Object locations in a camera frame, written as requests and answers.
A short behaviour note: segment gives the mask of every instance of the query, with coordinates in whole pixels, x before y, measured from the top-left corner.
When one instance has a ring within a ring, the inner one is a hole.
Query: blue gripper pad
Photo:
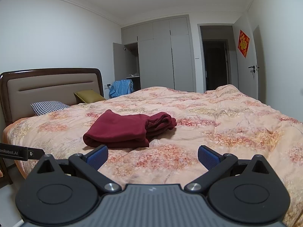
[[[93,151],[83,156],[83,160],[91,167],[98,170],[108,159],[109,150],[107,146],[101,145],[95,148]]]
[[[218,154],[205,145],[201,145],[198,149],[198,160],[207,170],[219,164],[223,159],[224,157],[221,154]]]

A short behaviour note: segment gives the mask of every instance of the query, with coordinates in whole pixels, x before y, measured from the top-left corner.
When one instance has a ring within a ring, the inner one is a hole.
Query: white door
[[[234,41],[236,43],[238,59],[239,90],[252,98],[258,99],[257,56],[255,41],[248,22],[247,14],[243,14],[232,27],[234,30]],[[238,48],[240,31],[244,32],[249,38],[248,47],[247,41],[242,41],[242,44],[240,44],[240,48],[243,51],[246,50],[246,57]]]

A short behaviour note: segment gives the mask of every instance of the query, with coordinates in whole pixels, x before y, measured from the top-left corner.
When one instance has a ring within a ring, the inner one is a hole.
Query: wardrobe
[[[137,72],[142,89],[163,86],[188,92],[196,90],[188,16],[132,25],[122,28],[121,33],[122,44],[113,47],[116,80]]]

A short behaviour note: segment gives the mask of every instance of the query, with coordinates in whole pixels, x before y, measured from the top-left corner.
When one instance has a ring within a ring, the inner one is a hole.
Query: floor
[[[17,167],[9,169],[13,184],[0,184],[0,226],[13,227],[21,217],[15,206],[15,195],[22,185],[24,178]]]

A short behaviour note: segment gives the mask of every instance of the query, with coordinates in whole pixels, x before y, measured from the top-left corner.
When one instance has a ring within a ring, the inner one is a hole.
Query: power outlet
[[[103,85],[104,89],[109,89],[109,88],[110,88],[110,86],[111,86],[111,84],[110,84],[110,83]]]

